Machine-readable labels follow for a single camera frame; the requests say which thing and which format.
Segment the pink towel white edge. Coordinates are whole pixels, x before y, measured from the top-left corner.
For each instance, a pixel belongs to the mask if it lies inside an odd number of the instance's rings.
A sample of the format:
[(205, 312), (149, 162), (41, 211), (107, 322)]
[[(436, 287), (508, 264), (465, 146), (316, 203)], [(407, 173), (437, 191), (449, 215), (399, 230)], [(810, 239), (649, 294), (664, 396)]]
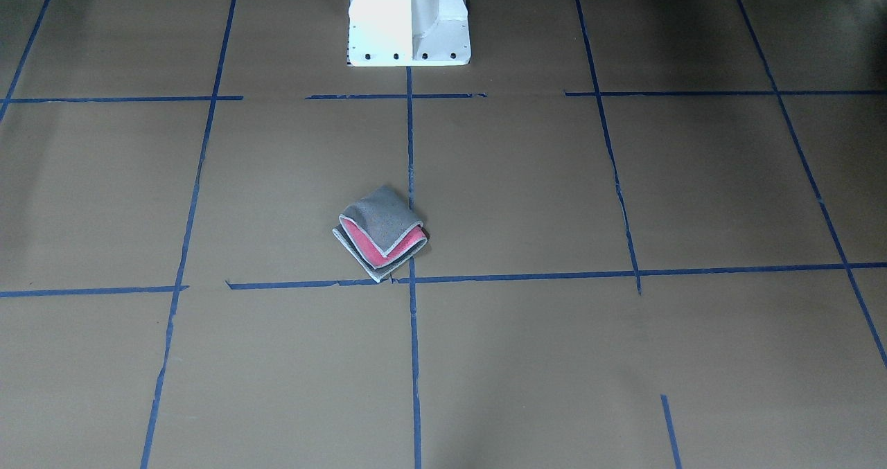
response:
[(386, 185), (349, 204), (332, 233), (374, 283), (386, 279), (428, 242), (423, 220)]

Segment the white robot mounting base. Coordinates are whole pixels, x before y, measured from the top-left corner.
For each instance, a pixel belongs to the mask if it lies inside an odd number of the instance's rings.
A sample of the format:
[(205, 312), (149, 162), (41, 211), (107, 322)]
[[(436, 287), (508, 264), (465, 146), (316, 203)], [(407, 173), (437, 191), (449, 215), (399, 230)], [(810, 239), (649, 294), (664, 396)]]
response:
[(349, 0), (346, 61), (353, 67), (470, 62), (468, 0)]

